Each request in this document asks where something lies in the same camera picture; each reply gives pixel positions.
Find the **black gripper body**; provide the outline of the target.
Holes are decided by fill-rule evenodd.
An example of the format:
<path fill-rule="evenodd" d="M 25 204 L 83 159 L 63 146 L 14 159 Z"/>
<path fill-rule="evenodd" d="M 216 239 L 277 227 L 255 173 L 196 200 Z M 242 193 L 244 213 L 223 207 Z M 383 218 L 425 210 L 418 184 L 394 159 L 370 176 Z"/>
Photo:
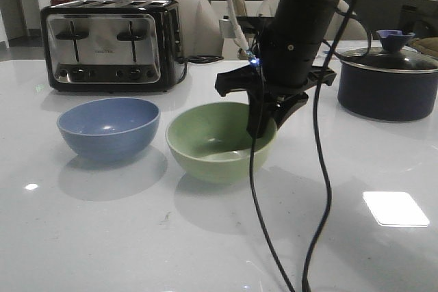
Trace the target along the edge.
<path fill-rule="evenodd" d="M 261 27 L 257 34 L 259 63 L 252 59 L 247 66 L 218 74 L 215 89 L 221 96 L 244 90 L 260 99 L 256 92 L 263 77 L 265 93 L 276 99 L 302 94 L 318 83 L 331 85 L 336 74 L 313 65 L 323 37 L 323 30 L 303 25 L 290 31 L 273 23 Z"/>

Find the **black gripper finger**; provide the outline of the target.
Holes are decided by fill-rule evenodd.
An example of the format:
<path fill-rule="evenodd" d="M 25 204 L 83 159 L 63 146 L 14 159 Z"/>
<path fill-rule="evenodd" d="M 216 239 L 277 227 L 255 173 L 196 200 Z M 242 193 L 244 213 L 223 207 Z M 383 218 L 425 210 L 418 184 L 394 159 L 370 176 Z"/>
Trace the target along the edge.
<path fill-rule="evenodd" d="M 280 129 L 292 114 L 306 105 L 308 100 L 309 96 L 304 92 L 277 103 L 273 111 L 273 119 L 277 129 Z"/>
<path fill-rule="evenodd" d="M 275 123 L 273 98 L 261 88 L 247 91 L 249 108 L 246 130 L 253 138 L 263 137 L 269 124 Z"/>

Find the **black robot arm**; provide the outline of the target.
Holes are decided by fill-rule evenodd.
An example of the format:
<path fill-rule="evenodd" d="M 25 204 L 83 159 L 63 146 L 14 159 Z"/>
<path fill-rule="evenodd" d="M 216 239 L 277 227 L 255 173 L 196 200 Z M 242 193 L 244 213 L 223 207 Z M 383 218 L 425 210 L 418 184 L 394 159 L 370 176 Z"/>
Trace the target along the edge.
<path fill-rule="evenodd" d="M 279 0 L 275 15 L 251 17 L 255 45 L 248 44 L 235 12 L 229 20 L 235 40 L 248 58 L 243 68 L 220 73 L 215 89 L 221 96 L 245 91 L 249 110 L 247 131 L 253 138 L 264 135 L 269 121 L 280 127 L 295 111 L 306 104 L 306 91 L 323 84 L 331 85 L 335 73 L 329 63 L 314 66 L 313 61 L 335 14 L 343 18 L 333 44 L 339 42 L 357 0 L 346 11 L 340 0 Z"/>

